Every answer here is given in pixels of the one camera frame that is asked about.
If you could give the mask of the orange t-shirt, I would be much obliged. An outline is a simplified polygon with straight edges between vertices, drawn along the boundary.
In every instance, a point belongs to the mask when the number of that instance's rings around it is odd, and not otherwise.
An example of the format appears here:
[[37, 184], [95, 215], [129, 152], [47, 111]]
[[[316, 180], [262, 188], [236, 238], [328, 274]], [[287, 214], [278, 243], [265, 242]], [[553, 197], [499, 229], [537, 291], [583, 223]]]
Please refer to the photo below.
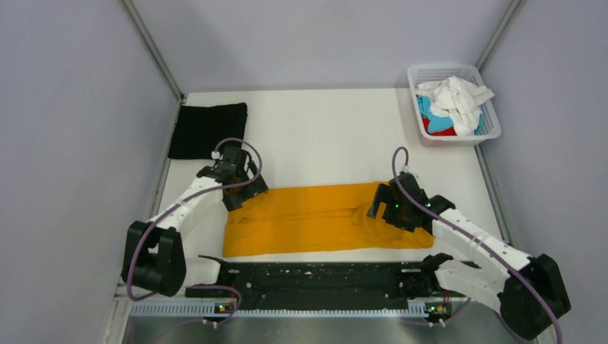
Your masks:
[[229, 212], [223, 255], [432, 247], [434, 237], [421, 228], [405, 231], [380, 217], [368, 217], [378, 185], [371, 182], [271, 189]]

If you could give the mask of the folded black t-shirt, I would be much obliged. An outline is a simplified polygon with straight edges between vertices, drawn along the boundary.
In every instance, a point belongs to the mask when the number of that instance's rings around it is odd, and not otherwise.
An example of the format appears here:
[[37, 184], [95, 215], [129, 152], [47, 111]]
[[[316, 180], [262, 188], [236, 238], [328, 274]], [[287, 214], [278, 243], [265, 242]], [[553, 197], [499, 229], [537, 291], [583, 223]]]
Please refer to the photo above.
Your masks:
[[171, 137], [168, 158], [210, 159], [220, 141], [244, 138], [247, 116], [244, 102], [211, 107], [182, 106]]

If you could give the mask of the red t-shirt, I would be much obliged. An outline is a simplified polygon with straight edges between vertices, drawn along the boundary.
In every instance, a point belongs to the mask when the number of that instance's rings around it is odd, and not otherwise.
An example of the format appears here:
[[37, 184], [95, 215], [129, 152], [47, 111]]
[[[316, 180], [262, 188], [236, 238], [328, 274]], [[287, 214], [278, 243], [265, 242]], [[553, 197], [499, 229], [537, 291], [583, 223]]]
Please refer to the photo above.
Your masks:
[[424, 130], [426, 133], [432, 136], [456, 136], [456, 132], [453, 127], [446, 127], [443, 130], [431, 130], [430, 120], [428, 118], [422, 117], [422, 122], [424, 126]]

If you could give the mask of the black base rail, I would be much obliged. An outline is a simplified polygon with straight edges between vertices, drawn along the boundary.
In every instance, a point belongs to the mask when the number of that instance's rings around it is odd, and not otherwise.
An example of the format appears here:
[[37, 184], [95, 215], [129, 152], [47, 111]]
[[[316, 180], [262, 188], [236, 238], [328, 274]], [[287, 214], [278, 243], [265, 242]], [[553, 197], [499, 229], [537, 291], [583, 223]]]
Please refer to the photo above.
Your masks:
[[420, 262], [225, 262], [210, 290], [186, 297], [236, 300], [239, 310], [404, 310], [409, 301], [454, 297]]

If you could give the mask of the white plastic basket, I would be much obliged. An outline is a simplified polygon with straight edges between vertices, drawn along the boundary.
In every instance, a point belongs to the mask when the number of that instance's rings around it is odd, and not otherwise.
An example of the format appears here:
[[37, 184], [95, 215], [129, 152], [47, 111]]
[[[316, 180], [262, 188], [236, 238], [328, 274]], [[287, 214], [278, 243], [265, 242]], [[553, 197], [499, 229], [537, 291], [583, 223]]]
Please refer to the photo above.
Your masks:
[[407, 78], [424, 146], [473, 146], [501, 135], [495, 93], [476, 67], [418, 64]]

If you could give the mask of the light blue t-shirt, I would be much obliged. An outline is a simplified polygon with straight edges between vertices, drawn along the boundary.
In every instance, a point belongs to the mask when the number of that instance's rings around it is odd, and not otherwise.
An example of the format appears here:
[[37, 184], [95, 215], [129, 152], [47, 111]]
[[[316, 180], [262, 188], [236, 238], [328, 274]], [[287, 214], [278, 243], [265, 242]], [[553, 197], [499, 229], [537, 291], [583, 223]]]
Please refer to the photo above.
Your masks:
[[469, 95], [448, 94], [432, 99], [416, 95], [421, 117], [430, 120], [431, 130], [453, 127], [456, 136], [476, 135], [485, 124], [482, 108]]

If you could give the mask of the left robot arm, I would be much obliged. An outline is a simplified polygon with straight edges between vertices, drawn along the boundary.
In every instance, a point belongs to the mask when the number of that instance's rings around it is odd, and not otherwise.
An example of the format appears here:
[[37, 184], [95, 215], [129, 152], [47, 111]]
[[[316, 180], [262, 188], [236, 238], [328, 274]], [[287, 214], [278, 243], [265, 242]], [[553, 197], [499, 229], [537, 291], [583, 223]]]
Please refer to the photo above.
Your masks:
[[229, 289], [221, 261], [188, 256], [184, 239], [216, 205], [235, 211], [269, 188], [261, 175], [262, 156], [247, 142], [233, 146], [222, 140], [212, 151], [212, 160], [213, 165], [203, 167], [163, 211], [128, 227], [121, 278], [132, 300], [137, 300], [134, 287], [167, 297], [197, 285], [213, 296]]

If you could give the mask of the white t-shirt in basket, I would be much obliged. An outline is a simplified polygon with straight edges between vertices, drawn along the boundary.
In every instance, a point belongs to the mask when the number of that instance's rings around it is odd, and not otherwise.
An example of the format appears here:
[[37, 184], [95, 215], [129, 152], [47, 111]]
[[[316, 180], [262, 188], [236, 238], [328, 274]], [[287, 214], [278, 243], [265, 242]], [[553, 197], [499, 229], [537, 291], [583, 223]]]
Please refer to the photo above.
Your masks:
[[434, 136], [480, 133], [483, 104], [495, 93], [456, 76], [424, 82], [414, 88], [425, 131]]

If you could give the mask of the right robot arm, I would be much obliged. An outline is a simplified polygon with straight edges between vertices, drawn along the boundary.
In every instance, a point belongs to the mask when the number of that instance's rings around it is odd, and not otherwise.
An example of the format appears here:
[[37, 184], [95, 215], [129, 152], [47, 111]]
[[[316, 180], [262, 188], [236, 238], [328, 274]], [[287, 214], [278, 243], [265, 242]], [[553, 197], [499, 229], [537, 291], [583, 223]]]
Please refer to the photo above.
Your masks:
[[507, 328], [533, 340], [571, 310], [561, 271], [547, 254], [526, 254], [471, 222], [444, 196], [429, 197], [412, 173], [377, 186], [367, 213], [404, 231], [422, 229], [465, 255], [429, 255], [418, 287], [456, 292], [498, 313]]

